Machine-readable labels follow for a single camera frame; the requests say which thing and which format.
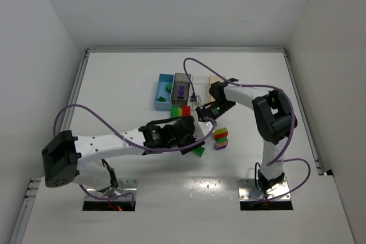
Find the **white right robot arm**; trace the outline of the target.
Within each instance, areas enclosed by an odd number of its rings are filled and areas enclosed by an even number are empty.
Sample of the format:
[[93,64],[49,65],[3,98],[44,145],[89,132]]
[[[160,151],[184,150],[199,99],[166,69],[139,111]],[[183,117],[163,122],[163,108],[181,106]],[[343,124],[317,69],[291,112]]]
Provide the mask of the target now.
[[214,101],[196,108],[198,119],[216,120],[236,104],[251,109],[263,139],[262,161],[256,175],[263,193],[284,181],[283,154],[289,146],[297,118],[288,96],[269,86],[249,86],[215,82],[209,89]]

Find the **dark green lego brick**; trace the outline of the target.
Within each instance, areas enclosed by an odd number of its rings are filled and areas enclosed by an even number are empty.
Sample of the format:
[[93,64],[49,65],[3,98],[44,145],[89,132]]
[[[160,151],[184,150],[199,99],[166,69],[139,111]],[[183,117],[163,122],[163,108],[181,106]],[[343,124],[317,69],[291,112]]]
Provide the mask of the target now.
[[164,98],[164,97],[159,97],[159,98],[157,99],[157,101],[158,101],[158,102],[166,102],[166,98]]

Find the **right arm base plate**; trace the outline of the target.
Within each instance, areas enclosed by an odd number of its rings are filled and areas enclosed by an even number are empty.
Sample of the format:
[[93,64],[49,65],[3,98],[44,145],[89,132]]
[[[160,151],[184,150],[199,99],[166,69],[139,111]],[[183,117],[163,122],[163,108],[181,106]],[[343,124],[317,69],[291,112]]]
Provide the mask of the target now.
[[266,191],[261,191],[256,187],[253,178],[239,178],[238,184],[238,195],[240,202],[256,202],[271,199],[272,202],[290,202],[291,195],[289,194],[289,186],[287,179],[285,178],[282,183],[275,184]]

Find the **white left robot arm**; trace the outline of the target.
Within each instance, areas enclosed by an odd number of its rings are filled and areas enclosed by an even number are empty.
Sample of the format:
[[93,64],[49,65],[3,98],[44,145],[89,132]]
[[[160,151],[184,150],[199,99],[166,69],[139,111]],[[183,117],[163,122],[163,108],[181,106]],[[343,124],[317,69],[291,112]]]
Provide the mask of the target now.
[[97,162],[124,155],[157,154],[178,148],[182,154],[195,143],[194,118],[181,117],[165,126],[148,123],[119,135],[74,136],[70,130],[57,134],[42,150],[45,185],[61,187],[70,183],[97,191],[117,187],[117,177],[110,168]]

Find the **green number lego brick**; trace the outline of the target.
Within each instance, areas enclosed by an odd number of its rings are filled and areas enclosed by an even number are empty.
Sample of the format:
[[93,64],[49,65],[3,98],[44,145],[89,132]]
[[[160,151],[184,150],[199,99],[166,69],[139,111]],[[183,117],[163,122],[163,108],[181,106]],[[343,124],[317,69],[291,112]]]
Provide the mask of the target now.
[[197,157],[201,158],[201,157],[203,156],[203,154],[204,154],[204,151],[205,151],[205,148],[204,148],[204,147],[202,147],[202,146],[200,146],[200,147],[197,147],[197,148],[193,149],[191,152],[192,152],[195,156],[197,156]]

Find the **small green lego brick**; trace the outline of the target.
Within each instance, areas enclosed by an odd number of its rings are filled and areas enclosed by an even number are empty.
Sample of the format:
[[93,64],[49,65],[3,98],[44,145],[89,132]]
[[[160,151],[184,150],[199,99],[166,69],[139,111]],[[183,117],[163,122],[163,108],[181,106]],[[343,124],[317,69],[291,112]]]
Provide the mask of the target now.
[[168,92],[171,92],[171,90],[172,90],[171,84],[166,85],[165,88],[166,88],[166,91],[168,91]]

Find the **lime green lego stack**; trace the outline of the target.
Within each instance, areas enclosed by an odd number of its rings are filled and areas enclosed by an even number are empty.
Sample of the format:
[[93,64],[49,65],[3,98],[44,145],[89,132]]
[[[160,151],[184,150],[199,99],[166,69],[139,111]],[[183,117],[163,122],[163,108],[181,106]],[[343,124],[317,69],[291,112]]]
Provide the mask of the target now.
[[226,127],[215,130],[213,133],[213,138],[216,143],[221,142],[221,141],[226,141],[227,136],[228,136],[228,130]]

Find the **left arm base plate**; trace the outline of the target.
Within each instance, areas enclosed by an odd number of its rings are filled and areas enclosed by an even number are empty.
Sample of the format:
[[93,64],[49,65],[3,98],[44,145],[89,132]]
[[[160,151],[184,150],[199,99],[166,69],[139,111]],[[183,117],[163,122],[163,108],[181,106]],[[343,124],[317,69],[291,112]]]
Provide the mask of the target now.
[[127,204],[134,207],[137,198],[137,180],[128,178],[119,178],[118,187],[108,187],[103,191],[97,191],[91,187],[86,187],[85,202],[100,202],[115,204]]

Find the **purple butterfly lego brick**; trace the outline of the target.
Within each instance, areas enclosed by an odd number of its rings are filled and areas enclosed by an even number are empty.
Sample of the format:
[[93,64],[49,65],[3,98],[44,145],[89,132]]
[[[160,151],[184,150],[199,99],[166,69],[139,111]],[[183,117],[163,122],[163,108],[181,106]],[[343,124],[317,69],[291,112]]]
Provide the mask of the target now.
[[215,150],[221,150],[221,149],[226,148],[226,147],[227,147],[227,145],[228,145],[228,143],[227,143],[227,142],[215,143],[215,144],[214,144],[214,146],[213,146],[213,148],[214,148]]

